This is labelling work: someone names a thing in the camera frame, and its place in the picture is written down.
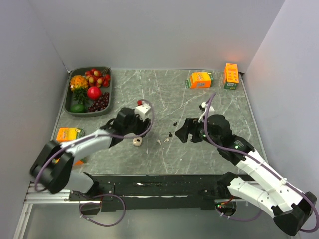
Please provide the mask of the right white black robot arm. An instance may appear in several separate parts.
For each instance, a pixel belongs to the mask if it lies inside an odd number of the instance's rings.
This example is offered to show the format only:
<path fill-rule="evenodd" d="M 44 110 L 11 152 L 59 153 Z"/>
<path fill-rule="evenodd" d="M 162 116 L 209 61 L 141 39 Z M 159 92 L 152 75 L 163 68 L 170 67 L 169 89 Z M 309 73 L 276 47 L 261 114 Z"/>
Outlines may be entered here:
<path fill-rule="evenodd" d="M 292 186 L 277 173 L 249 142 L 232 133 L 225 116 L 187 118 L 175 136 L 186 143 L 190 135 L 193 143 L 206 141 L 217 147 L 224 159 L 258 183 L 258 186 L 254 186 L 228 172 L 217 187 L 222 198 L 232 195 L 246 200 L 266 212 L 277 227 L 290 236 L 302 230 L 312 213 L 318 216 L 315 210 L 316 196 Z"/>

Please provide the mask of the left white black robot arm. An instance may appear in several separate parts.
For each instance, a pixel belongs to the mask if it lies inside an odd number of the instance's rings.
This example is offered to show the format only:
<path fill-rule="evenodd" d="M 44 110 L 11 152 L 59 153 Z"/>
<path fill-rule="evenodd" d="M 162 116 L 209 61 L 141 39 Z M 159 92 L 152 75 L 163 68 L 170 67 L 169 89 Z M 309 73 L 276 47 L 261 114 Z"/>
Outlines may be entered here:
<path fill-rule="evenodd" d="M 135 108 L 122 108 L 106 125 L 80 139 L 65 143 L 54 140 L 47 143 L 30 169 L 34 189 L 41 184 L 52 194 L 63 189 L 80 192 L 87 200 L 93 200 L 101 192 L 99 182 L 89 173 L 76 173 L 74 164 L 103 149 L 111 148 L 124 139 L 144 137 L 152 128 L 154 110 L 150 104 Z"/>

